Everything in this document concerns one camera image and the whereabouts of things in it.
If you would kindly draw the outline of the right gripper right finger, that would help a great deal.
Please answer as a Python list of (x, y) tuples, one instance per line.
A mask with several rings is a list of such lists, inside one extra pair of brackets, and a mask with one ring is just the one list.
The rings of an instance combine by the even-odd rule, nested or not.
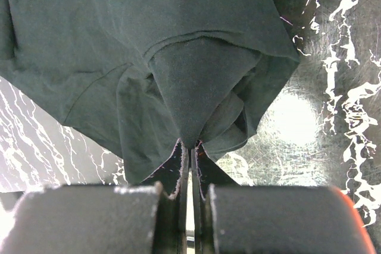
[(241, 186), (190, 152), (196, 253), (374, 253), (348, 196), (328, 186)]

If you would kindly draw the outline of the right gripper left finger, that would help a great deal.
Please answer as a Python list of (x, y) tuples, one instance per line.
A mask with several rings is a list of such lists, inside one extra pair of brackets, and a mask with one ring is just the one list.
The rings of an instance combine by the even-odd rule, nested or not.
[(2, 253), (185, 253), (188, 150), (133, 186), (36, 187), (15, 204)]

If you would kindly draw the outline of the black t shirt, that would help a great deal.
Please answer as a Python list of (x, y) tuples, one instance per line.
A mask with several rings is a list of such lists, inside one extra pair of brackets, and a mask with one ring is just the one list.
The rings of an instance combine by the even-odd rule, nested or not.
[(1, 76), (132, 184), (244, 146), (298, 65), (273, 0), (1, 0)]

